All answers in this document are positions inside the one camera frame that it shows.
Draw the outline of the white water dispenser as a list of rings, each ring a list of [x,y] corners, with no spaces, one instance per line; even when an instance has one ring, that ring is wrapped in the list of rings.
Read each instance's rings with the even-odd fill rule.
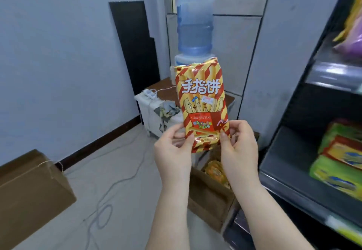
[[[176,74],[175,74],[175,67],[180,65],[190,65],[190,64],[201,64],[210,58],[216,57],[214,54],[208,53],[201,56],[188,56],[185,54],[178,54],[174,57],[174,65],[170,66],[170,80],[173,86],[176,85]]]

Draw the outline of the person's right forearm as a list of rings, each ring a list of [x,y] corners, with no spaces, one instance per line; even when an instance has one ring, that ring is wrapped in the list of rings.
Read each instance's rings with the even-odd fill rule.
[[[314,250],[258,179],[231,180],[256,250]]]

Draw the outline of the purple snack packet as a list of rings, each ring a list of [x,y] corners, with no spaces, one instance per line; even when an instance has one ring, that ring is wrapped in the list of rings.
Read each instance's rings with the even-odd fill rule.
[[[355,19],[345,40],[333,49],[345,56],[362,59],[362,15]]]

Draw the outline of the white cabinet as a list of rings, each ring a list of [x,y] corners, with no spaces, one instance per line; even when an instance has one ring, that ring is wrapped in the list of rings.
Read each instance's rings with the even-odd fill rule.
[[[160,138],[169,127],[182,122],[181,109],[174,101],[151,100],[143,91],[134,96],[140,109],[142,123],[148,133]]]

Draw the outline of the black shelf unit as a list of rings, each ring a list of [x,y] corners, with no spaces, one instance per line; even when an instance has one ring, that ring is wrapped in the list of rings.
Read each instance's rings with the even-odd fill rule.
[[[362,130],[362,55],[333,42],[354,1],[266,0],[238,115],[260,133],[262,185],[298,210],[318,249],[362,250],[337,233],[362,234],[362,201],[332,187],[350,184],[309,174],[332,121]]]

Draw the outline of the person's right hand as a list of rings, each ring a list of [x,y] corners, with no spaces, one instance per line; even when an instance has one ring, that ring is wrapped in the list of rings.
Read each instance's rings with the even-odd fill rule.
[[[251,126],[245,120],[231,120],[231,151],[221,157],[222,167],[234,192],[258,180],[258,146]]]

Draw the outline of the person's left forearm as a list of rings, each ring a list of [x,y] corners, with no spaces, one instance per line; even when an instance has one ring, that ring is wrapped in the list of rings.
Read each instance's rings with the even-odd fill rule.
[[[190,250],[189,180],[162,186],[145,250]]]

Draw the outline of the green yellow snack packet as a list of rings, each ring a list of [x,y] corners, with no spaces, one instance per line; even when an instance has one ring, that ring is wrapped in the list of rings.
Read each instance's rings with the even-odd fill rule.
[[[362,124],[346,119],[336,119],[329,123],[319,145],[318,154],[321,154],[336,136],[362,142]]]
[[[320,155],[311,165],[309,175],[362,201],[362,170]]]

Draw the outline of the closed brown cardboard box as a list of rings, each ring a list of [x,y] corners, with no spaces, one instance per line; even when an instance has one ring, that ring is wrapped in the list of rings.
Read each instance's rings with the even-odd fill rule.
[[[0,250],[12,250],[75,202],[68,179],[36,149],[0,166]]]

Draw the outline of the orange snack packet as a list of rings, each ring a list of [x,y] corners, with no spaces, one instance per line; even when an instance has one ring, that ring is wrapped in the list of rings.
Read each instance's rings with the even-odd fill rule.
[[[203,172],[208,175],[211,179],[215,180],[219,184],[223,185],[224,187],[231,189],[229,180],[226,177],[224,169],[220,161],[211,160],[209,161]]]

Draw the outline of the blue water bottle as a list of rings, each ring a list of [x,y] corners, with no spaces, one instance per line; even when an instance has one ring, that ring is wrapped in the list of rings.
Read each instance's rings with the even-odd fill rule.
[[[179,52],[188,56],[211,53],[215,0],[175,0]]]

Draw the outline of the black board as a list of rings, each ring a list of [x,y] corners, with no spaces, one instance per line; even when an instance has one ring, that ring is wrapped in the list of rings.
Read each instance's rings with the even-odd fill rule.
[[[160,81],[155,40],[143,1],[109,2],[134,95]]]

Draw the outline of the red yellow flat snack packet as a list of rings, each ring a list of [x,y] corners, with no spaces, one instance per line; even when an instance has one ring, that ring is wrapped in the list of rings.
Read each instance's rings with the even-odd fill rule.
[[[323,155],[362,171],[362,142],[337,135]]]

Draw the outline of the red yellow striped snack packet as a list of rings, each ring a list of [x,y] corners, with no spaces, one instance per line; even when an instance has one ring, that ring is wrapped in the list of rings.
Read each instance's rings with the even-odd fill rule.
[[[194,135],[192,153],[220,144],[220,132],[230,135],[222,69],[216,57],[203,63],[174,67],[186,137]]]

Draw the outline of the open brown cardboard box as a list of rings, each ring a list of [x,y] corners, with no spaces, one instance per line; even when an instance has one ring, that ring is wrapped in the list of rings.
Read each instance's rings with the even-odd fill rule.
[[[188,209],[222,234],[231,217],[229,214],[238,207],[237,200],[232,188],[224,187],[203,172],[209,161],[221,162],[220,145],[206,152],[203,159],[205,161],[198,162],[191,169]]]

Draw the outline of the person's left hand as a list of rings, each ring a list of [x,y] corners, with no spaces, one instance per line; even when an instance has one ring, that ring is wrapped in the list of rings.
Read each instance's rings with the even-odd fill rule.
[[[183,123],[168,128],[154,145],[155,162],[165,188],[188,188],[192,156],[184,155]]]

